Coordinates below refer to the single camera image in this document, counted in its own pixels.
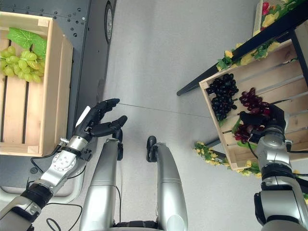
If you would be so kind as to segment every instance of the floor seam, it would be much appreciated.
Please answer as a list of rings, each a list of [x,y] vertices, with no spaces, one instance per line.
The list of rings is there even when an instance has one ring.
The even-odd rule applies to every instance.
[[[132,106],[132,107],[139,107],[139,108],[144,108],[144,109],[151,109],[151,110],[157,110],[157,111],[162,111],[162,112],[171,112],[171,113],[176,113],[176,114],[181,114],[181,115],[187,115],[187,116],[197,116],[197,117],[202,117],[202,118],[212,118],[210,116],[204,116],[204,115],[194,115],[194,114],[189,114],[189,113],[182,113],[182,112],[174,112],[174,111],[168,111],[168,110],[163,110],[163,109],[157,109],[157,108],[151,108],[151,107],[143,107],[143,106],[136,106],[132,104],[126,104],[126,103],[118,103],[120,105],[125,105],[125,106]]]

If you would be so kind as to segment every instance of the gray floor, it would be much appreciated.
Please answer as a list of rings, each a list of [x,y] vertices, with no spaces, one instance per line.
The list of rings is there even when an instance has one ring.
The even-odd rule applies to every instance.
[[[149,135],[156,135],[170,147],[178,165],[190,231],[261,229],[253,202],[260,180],[211,166],[198,157],[193,143],[209,141],[217,132],[201,91],[176,96],[225,49],[251,37],[257,2],[117,1],[104,98],[117,97],[121,102],[104,120],[128,116],[124,158],[118,166],[123,221],[155,219],[156,164],[146,162],[145,145]],[[76,204],[83,204],[97,158],[86,170]],[[299,169],[305,164],[295,163]],[[67,230],[77,209],[47,207],[35,222],[36,230],[48,230],[47,217]],[[118,203],[115,219],[118,222]]]

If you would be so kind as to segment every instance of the wooden crate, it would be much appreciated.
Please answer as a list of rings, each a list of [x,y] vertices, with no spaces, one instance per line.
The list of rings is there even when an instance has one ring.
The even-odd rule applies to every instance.
[[[265,102],[291,99],[276,104],[285,112],[290,113],[289,124],[285,136],[293,140],[292,150],[308,149],[308,87],[298,61],[288,63],[297,57],[293,44],[290,40],[282,43],[278,49],[261,61],[239,66],[233,69],[221,71],[199,83],[206,104],[218,131],[220,141],[226,151],[226,155],[232,169],[245,168],[247,160],[256,161],[249,149],[237,145],[231,129],[238,120],[238,113],[246,110],[239,100],[235,101],[237,110],[228,113],[226,122],[219,127],[211,107],[211,99],[215,94],[208,95],[206,88],[217,77],[225,73],[233,73],[239,92],[233,96],[238,99],[243,91],[249,91],[251,87],[256,88],[256,94]],[[291,160],[307,158],[306,154],[292,154]]]
[[[48,17],[0,12],[0,49],[11,45],[9,27],[47,39],[42,83],[27,83],[0,74],[0,154],[43,156],[66,136],[73,47],[57,23]]]

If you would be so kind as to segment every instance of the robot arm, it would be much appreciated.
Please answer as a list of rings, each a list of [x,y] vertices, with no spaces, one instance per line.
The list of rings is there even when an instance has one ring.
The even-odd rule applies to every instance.
[[[62,142],[57,146],[61,152],[53,158],[49,169],[0,211],[0,230],[34,230],[32,222],[40,215],[42,208],[61,189],[67,178],[81,170],[86,161],[90,160],[91,156],[85,155],[83,150],[92,137],[118,133],[126,122],[127,117],[122,116],[111,123],[98,124],[104,114],[111,111],[118,102],[119,99],[107,100],[83,113],[84,118],[76,126],[68,144],[62,146]]]
[[[301,186],[292,173],[286,150],[284,111],[271,105],[271,118],[241,112],[244,123],[265,125],[252,131],[250,140],[258,143],[256,154],[262,173],[262,191],[255,194],[256,217],[263,231],[307,230],[308,209]]]

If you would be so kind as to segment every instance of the grape bunch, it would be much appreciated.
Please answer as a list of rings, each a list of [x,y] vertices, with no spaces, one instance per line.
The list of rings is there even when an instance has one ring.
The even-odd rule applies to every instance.
[[[0,51],[0,70],[8,77],[18,76],[27,82],[41,82],[44,76],[45,62],[29,50],[22,51],[20,57],[16,56],[15,47]]]
[[[251,114],[260,115],[265,114],[269,115],[270,110],[268,109],[269,103],[263,102],[262,97],[256,95],[256,89],[251,88],[249,92],[243,91],[242,96],[239,98],[243,106],[248,107],[247,110]]]
[[[212,108],[218,121],[227,118],[227,114],[231,109],[237,109],[236,105],[233,104],[232,96],[239,90],[233,78],[233,74],[224,74],[222,79],[216,78],[206,89],[209,95],[216,94],[216,97],[212,99]]]
[[[242,143],[246,143],[250,137],[251,131],[255,129],[258,131],[263,131],[263,126],[258,125],[248,125],[248,124],[240,124],[238,129],[236,130],[234,136],[237,141],[241,141]]]

